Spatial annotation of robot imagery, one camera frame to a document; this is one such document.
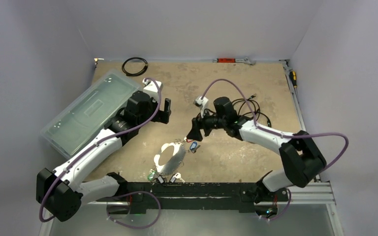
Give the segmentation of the green key tag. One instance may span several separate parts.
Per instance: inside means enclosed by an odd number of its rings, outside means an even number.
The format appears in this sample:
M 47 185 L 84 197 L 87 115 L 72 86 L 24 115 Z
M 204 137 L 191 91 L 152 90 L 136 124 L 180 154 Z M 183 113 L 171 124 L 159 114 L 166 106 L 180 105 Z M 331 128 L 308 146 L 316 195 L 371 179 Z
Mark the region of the green key tag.
M 154 170 L 150 170 L 149 174 L 147 175 L 147 180 L 149 182 L 153 181 L 156 178 L 157 172 Z

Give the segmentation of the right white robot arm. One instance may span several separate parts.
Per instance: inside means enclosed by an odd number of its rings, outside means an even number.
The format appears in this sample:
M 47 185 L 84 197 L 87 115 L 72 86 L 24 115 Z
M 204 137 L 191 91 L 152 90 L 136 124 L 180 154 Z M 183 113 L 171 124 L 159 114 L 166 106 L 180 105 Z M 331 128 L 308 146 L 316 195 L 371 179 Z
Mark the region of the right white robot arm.
M 232 138 L 279 154 L 283 167 L 258 181 L 259 198 L 268 200 L 277 190 L 289 186 L 303 188 L 326 167 L 325 158 L 307 132 L 290 133 L 264 127 L 253 118 L 237 114 L 228 97 L 214 100 L 214 112 L 208 109 L 208 103 L 209 100 L 201 96 L 195 99 L 200 112 L 192 119 L 187 138 L 201 142 L 212 130 L 222 129 Z

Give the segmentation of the blue key tag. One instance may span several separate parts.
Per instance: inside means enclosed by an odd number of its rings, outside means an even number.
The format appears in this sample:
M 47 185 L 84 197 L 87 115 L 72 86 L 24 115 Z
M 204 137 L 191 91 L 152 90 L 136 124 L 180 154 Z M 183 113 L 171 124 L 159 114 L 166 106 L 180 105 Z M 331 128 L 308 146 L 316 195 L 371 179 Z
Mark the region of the blue key tag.
M 196 141 L 193 141 L 193 142 L 191 142 L 189 150 L 192 153 L 196 153 L 199 148 L 200 148 L 200 145 Z

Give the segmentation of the silver key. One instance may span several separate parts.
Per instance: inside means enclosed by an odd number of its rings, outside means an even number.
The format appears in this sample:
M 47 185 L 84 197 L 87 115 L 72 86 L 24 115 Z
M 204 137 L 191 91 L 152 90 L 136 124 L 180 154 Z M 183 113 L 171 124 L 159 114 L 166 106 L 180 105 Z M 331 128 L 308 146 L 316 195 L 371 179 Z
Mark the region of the silver key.
M 175 183 L 177 180 L 180 180 L 182 183 L 185 183 L 185 180 L 182 178 L 180 173 L 175 173 L 169 180 L 170 183 Z

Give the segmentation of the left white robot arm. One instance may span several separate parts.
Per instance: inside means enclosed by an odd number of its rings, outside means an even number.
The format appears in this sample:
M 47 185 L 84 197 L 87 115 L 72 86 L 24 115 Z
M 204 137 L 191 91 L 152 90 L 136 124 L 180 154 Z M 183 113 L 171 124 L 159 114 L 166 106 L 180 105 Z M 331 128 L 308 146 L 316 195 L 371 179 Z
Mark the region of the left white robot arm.
M 148 122 L 168 123 L 171 99 L 157 90 L 129 89 L 82 94 L 42 129 L 42 137 L 66 161 L 52 170 L 42 169 L 36 179 L 36 200 L 43 212 L 59 221 L 70 219 L 92 201 L 127 195 L 120 175 L 109 173 L 85 182 L 85 178 L 109 155 L 120 150 Z

